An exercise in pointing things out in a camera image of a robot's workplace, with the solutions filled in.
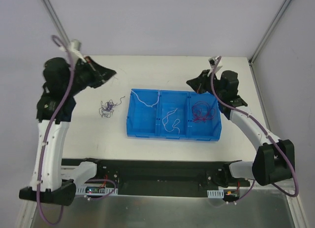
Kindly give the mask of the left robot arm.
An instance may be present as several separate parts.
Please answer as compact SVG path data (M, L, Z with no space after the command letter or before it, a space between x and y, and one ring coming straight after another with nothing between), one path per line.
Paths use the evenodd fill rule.
M86 158L70 173L62 175L63 145L74 99L87 87L98 88L116 75L87 56L71 66L64 58L49 59L44 64L43 94L37 103L39 140L30 184L19 191L19 198L46 204L69 206L76 190L88 180L99 183L104 171L99 159Z

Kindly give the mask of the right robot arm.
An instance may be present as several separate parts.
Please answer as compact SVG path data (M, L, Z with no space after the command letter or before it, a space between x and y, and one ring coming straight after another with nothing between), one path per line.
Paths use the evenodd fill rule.
M255 180L259 185L276 185L293 179L297 188L294 145L268 131L251 113L238 94L238 74L226 70L217 78L209 70L186 82L197 94L209 92L217 100L220 112L234 123L249 139L256 156L252 162L234 161L224 166L222 182L233 186L239 178Z

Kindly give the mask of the blue three-compartment bin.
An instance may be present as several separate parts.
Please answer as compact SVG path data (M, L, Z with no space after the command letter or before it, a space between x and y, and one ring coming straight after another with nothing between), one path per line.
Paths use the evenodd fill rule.
M221 129L218 101L209 93L131 89L129 137L217 142Z

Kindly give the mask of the left aluminium corner post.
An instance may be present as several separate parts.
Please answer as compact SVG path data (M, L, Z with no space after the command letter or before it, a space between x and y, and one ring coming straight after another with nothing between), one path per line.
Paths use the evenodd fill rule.
M46 9L50 19L51 19L54 27L55 27L55 29L56 29L60 39L62 40L62 42L66 46L68 46L68 44L72 40L70 40L70 38L66 34L65 29L64 29L64 27L63 27L63 25L62 25L58 15L57 15L56 11L55 11L55 9L53 8L53 5L52 5L51 1L50 0L41 0L41 1L42 1L43 5L45 7L45 9Z

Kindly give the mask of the aluminium corner post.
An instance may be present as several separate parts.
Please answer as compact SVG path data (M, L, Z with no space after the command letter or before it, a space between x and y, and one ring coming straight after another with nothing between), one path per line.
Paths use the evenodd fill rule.
M258 46L254 50L253 54L249 58L249 65L252 66L259 54L261 53L262 49L266 45L267 41L269 40L270 36L272 35L273 31L276 29L277 25L281 21L282 17L286 13L287 9L291 5L293 0L283 0L282 4L280 5L278 11L276 12L274 18L272 19L271 23L269 24L266 32L262 36Z
M68 44L72 40L70 40L70 38L66 34L65 29L64 29L64 27L63 27L63 25L62 25L58 15L57 15L56 11L55 11L55 9L53 8L53 5L52 5L51 1L50 0L41 0L41 1L42 1L43 5L45 7L45 9L46 9L50 19L51 19L54 27L55 27L55 29L56 29L60 39L62 40L62 42L66 46L68 46Z

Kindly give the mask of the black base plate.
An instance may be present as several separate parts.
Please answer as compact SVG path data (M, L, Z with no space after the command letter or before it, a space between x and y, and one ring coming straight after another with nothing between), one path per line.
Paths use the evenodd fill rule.
M206 197L219 187L248 188L245 179L218 178L223 162L133 161L85 158L96 163L96 179L108 179L119 195Z

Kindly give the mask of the right aluminium corner post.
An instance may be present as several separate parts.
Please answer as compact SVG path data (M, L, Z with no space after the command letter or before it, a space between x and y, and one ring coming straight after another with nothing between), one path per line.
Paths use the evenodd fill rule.
M272 19L271 23L269 24L266 32L262 36L258 46L254 50L253 54L249 58L249 65L252 66L259 54L261 53L262 49L266 45L267 41L269 40L270 36L272 35L273 31L276 29L277 25L281 21L282 17L286 13L287 9L291 5L293 0L283 0L282 4L280 5L278 11L276 12L274 18Z

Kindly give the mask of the aluminium frame rail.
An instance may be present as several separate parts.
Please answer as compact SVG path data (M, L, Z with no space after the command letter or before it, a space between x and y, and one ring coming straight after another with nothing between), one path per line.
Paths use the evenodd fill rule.
M295 191L295 185L294 185L293 179L276 182L276 185L285 191L293 191L293 193ZM277 190L277 188L272 184L261 186L257 182L255 182L253 189L254 190Z

